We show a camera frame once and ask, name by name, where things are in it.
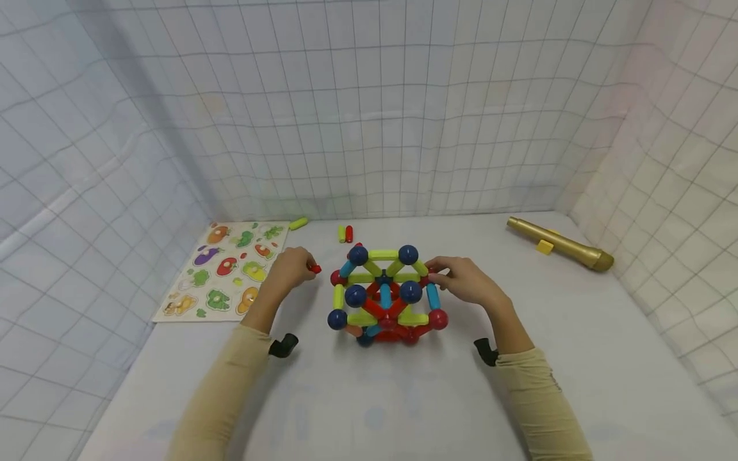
hand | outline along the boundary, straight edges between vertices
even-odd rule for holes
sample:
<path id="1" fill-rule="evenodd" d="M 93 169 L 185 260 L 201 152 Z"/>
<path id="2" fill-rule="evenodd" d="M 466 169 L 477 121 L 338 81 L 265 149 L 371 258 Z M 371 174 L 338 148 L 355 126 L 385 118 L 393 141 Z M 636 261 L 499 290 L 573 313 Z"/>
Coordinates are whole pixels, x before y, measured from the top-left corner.
<path id="1" fill-rule="evenodd" d="M 437 256 L 425 265 L 435 272 L 449 269 L 445 275 L 428 274 L 428 280 L 462 301 L 479 304 L 486 310 L 512 307 L 502 288 L 468 257 Z"/>
<path id="2" fill-rule="evenodd" d="M 316 264 L 313 255 L 302 246 L 285 248 L 272 264 L 269 275 L 261 284 L 260 291 L 274 291 L 285 297 L 293 288 L 302 285 L 306 280 L 315 278 L 315 274 L 310 272 L 308 267 Z"/>

pepper puzzle piece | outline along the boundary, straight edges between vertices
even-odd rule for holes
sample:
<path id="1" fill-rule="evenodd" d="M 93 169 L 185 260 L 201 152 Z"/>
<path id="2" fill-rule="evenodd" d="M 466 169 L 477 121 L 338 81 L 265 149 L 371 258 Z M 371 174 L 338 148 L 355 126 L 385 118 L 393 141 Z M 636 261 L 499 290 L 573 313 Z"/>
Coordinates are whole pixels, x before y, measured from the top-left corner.
<path id="1" fill-rule="evenodd" d="M 275 256 L 275 253 L 264 245 L 256 245 L 254 246 L 254 250 L 256 250 L 259 256 L 267 261 L 271 260 Z"/>
<path id="2" fill-rule="evenodd" d="M 263 282 L 264 279 L 266 279 L 265 268 L 266 266 L 262 266 L 256 261 L 248 261 L 247 263 L 244 263 L 244 266 L 241 268 L 241 272 L 254 282 Z"/>
<path id="3" fill-rule="evenodd" d="M 235 312 L 242 316 L 246 312 L 249 311 L 249 308 L 251 307 L 251 304 L 254 303 L 254 300 L 256 299 L 256 295 L 259 294 L 259 289 L 255 286 L 248 287 L 244 294 L 241 295 L 241 302 L 238 304 L 238 306 L 235 309 Z"/>
<path id="4" fill-rule="evenodd" d="M 215 270 L 215 275 L 217 275 L 218 277 L 225 277 L 227 275 L 230 275 L 230 273 L 233 272 L 236 267 L 238 267 L 238 260 L 234 257 L 227 257 L 226 259 L 221 261 L 220 265 Z"/>

dark blue ball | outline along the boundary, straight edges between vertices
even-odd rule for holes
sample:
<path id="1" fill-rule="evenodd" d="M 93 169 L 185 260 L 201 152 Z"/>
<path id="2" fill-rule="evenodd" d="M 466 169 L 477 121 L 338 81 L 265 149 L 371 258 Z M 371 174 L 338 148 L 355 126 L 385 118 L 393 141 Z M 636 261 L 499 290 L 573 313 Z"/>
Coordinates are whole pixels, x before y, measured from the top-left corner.
<path id="1" fill-rule="evenodd" d="M 343 330 L 347 322 L 348 315 L 346 315 L 346 312 L 341 309 L 333 309 L 331 313 L 328 314 L 328 326 L 334 330 Z"/>
<path id="2" fill-rule="evenodd" d="M 355 246 L 348 250 L 348 260 L 354 266 L 363 266 L 369 261 L 369 252 L 363 246 Z"/>
<path id="3" fill-rule="evenodd" d="M 400 297 L 407 304 L 415 304 L 423 297 L 423 288 L 420 283 L 408 280 L 400 286 Z"/>
<path id="4" fill-rule="evenodd" d="M 400 263 L 403 263 L 406 266 L 412 266 L 415 264 L 415 261 L 418 260 L 418 250 L 412 245 L 402 246 L 398 252 L 398 257 L 400 259 Z"/>
<path id="5" fill-rule="evenodd" d="M 359 346 L 369 347 L 374 342 L 374 338 L 372 336 L 367 336 L 366 334 L 363 334 L 356 338 L 356 342 L 359 343 Z"/>
<path id="6" fill-rule="evenodd" d="M 360 308 L 367 302 L 367 291 L 361 285 L 352 285 L 346 288 L 343 297 L 352 308 Z"/>

black clip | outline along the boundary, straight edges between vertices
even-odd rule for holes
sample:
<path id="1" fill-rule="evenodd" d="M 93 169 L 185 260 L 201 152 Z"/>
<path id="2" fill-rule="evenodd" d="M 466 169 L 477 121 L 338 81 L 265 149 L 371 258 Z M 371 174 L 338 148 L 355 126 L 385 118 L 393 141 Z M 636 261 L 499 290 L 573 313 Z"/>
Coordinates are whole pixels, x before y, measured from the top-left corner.
<path id="1" fill-rule="evenodd" d="M 269 346 L 269 354 L 277 358 L 289 357 L 298 342 L 300 342 L 300 340 L 297 339 L 295 335 L 287 333 L 282 341 L 275 339 L 275 341 L 272 342 L 272 345 Z"/>
<path id="2" fill-rule="evenodd" d="M 481 338 L 477 341 L 474 341 L 474 346 L 477 347 L 477 352 L 479 353 L 479 356 L 482 358 L 482 361 L 489 365 L 490 367 L 494 367 L 497 364 L 497 357 L 500 355 L 500 353 L 497 351 L 497 349 L 492 350 L 492 348 L 489 346 L 489 338 Z"/>

white grid fabric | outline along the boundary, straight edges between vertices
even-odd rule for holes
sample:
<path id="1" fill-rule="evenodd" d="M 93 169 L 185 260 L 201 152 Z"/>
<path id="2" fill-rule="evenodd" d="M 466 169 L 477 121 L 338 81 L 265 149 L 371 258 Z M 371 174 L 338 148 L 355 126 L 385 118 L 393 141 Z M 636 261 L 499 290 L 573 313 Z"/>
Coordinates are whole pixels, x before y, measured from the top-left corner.
<path id="1" fill-rule="evenodd" d="M 571 211 L 738 425 L 737 8 L 0 1 L 4 460 L 77 458 L 209 218 Z"/>
<path id="2" fill-rule="evenodd" d="M 75 460 L 208 220 L 63 1 L 0 2 L 0 138 L 0 451 Z"/>
<path id="3" fill-rule="evenodd" d="M 621 77 L 636 103 L 571 212 L 736 433 L 737 10 L 652 3 Z"/>

